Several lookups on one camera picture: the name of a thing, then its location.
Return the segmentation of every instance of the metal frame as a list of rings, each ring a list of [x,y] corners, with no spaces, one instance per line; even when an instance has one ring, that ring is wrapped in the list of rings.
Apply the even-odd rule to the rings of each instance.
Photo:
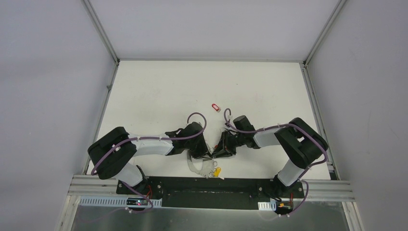
[[[330,15],[326,25],[321,31],[319,37],[317,38],[313,48],[311,49],[308,57],[305,61],[287,61],[287,60],[225,60],[225,59],[150,59],[152,61],[161,60],[161,61],[248,61],[248,62],[296,62],[300,63],[300,68],[305,81],[305,86],[307,93],[309,95],[309,100],[311,102],[313,114],[315,121],[318,127],[318,132],[322,137],[327,140],[326,132],[323,126],[322,118],[320,116],[319,102],[315,95],[315,89],[313,82],[310,79],[308,74],[307,66],[316,53],[317,49],[320,47],[328,32],[330,31],[334,21],[339,15],[340,11],[344,7],[347,0],[339,0],[332,14]],[[102,119],[106,106],[109,100],[110,92],[112,85],[115,80],[115,76],[119,66],[119,58],[110,43],[108,36],[90,2],[90,0],[82,0],[82,3],[89,14],[89,17],[97,30],[98,34],[101,37],[102,42],[104,43],[106,49],[110,53],[113,61],[115,62],[115,70],[112,76],[110,85],[107,86],[108,92],[103,103],[102,112],[98,120],[97,129],[94,135],[94,141],[98,137],[99,129],[101,127]],[[124,59],[124,60],[142,60],[142,59]],[[328,150],[329,155],[329,171],[336,173],[337,178],[340,178],[339,172],[334,165],[334,159],[330,149]],[[82,174],[86,174],[89,165],[89,158],[86,162],[86,165],[83,168]],[[342,202],[344,207],[344,212],[346,215],[346,220],[351,231],[363,231],[364,228],[361,223],[361,217],[358,212],[358,208],[355,202],[355,198],[352,192],[350,182],[344,180],[308,180],[309,183],[309,195],[307,201],[325,201],[325,202]],[[69,231],[72,228],[74,222],[75,214],[77,211],[78,204],[80,202],[81,196],[104,196],[104,197],[115,197],[117,196],[116,192],[117,180],[108,179],[100,180],[96,176],[89,175],[74,175],[72,178],[71,185],[66,197],[63,211],[60,215],[59,223],[56,227],[58,231]]]
[[[332,28],[337,16],[340,14],[342,11],[344,5],[346,4],[347,0],[339,0],[334,7],[334,10],[332,14],[330,15],[329,19],[327,20],[326,24],[323,27],[323,30],[320,32],[318,39],[316,40],[315,44],[313,44],[312,49],[309,52],[309,55],[307,56],[305,60],[305,65],[306,67],[309,65],[310,60],[312,60],[313,56],[315,55],[317,49],[320,47],[320,45],[323,43],[323,40],[326,38],[328,32]]]
[[[74,175],[68,196],[117,196],[118,180],[101,180],[98,176]],[[307,180],[309,195],[307,201],[355,202],[350,182],[345,180]]]
[[[101,37],[101,40],[103,42],[103,44],[105,45],[106,49],[108,50],[108,52],[111,54],[112,59],[114,60],[114,62],[116,64],[119,63],[119,58],[116,55],[116,52],[108,38],[108,36],[106,35],[106,32],[101,24],[101,21],[99,20],[95,9],[93,8],[90,0],[82,0],[82,4],[84,5],[85,10],[87,11],[93,26],[95,27],[96,31],[98,32],[99,36]]]
[[[327,139],[326,130],[324,129],[323,120],[320,114],[319,101],[315,94],[315,88],[313,86],[313,82],[310,79],[309,73],[305,65],[300,63],[300,69],[302,70],[303,80],[305,81],[305,86],[306,86],[307,94],[309,96],[310,104],[312,106],[313,116],[315,117],[315,122],[316,122],[316,126],[318,129],[318,133],[319,135],[323,137],[324,140],[327,141],[327,143],[330,143],[329,140]],[[327,155],[329,157],[329,160],[327,162],[327,165],[329,167],[329,172],[330,171],[334,172],[336,174],[337,179],[341,179],[340,173],[334,165],[335,161],[333,159],[333,155],[332,155],[330,146],[329,146],[329,149],[327,150]]]

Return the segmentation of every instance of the purple cable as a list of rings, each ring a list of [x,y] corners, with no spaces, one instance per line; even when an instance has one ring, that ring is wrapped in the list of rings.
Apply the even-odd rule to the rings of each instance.
[[[92,220],[83,220],[83,219],[81,219],[80,217],[79,217],[79,215],[76,217],[76,219],[79,221],[79,222],[81,222],[81,223],[94,223],[94,222],[96,222],[96,221],[98,221],[98,220],[101,220],[101,219],[103,219],[103,218],[106,218],[107,216],[109,216],[109,215],[111,215],[112,213],[114,213],[114,212],[117,212],[117,211],[119,211],[119,210],[125,210],[125,208],[117,208],[117,209],[114,209],[114,210],[112,210],[112,211],[110,211],[109,213],[107,213],[107,214],[105,214],[105,215],[102,215],[102,216],[100,216],[100,217],[98,217],[98,218],[96,218],[96,219],[92,219]]]
[[[296,207],[292,212],[290,212],[290,214],[293,214],[297,209],[300,208],[300,206],[303,205],[303,202],[306,201],[307,196],[309,195],[309,183],[306,180],[300,180],[301,182],[305,183],[306,185],[306,193],[305,193],[305,197],[303,198],[303,200],[300,202],[299,206]]]

